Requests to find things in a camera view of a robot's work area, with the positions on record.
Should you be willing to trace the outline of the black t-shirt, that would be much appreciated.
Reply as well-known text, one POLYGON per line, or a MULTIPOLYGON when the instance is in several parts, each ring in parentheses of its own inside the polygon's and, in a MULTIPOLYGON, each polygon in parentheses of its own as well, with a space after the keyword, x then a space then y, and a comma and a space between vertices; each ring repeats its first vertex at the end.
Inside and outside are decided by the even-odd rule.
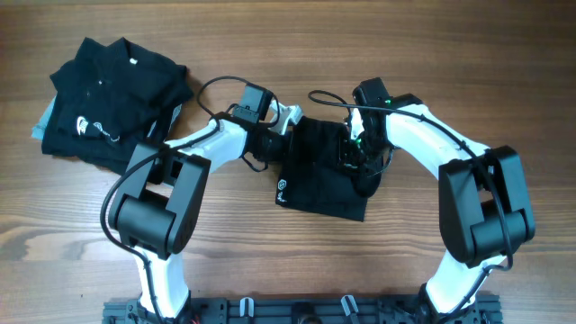
POLYGON ((384 159, 359 172, 338 164, 346 127, 303 117, 294 126, 278 177, 275 203, 288 209, 364 221, 368 199, 380 186, 384 159))

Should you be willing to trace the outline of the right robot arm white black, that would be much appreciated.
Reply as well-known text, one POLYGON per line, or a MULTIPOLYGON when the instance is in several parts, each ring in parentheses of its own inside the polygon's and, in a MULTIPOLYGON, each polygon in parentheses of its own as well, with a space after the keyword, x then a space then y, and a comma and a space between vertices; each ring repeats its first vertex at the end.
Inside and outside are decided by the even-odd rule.
POLYGON ((439 230, 446 252, 423 285, 421 317, 455 319, 474 304, 494 271, 507 272, 518 249, 536 234, 536 222, 519 154, 489 148, 435 117, 413 94, 392 96, 379 77, 352 93, 350 136, 341 166, 363 179, 386 168, 384 151, 402 149, 438 183, 439 230))

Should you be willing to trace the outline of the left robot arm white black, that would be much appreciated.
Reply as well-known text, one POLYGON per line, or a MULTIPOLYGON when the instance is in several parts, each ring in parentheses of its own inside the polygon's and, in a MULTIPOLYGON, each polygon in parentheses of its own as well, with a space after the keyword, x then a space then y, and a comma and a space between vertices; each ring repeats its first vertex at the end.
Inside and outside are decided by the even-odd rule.
POLYGON ((251 152, 279 158, 299 105, 280 103, 269 90, 247 84, 239 103, 215 113, 201 130, 162 144, 140 143, 127 170, 101 207, 103 232, 134 256, 140 297, 103 306, 105 323, 199 323, 181 255, 193 235, 208 176, 251 152))

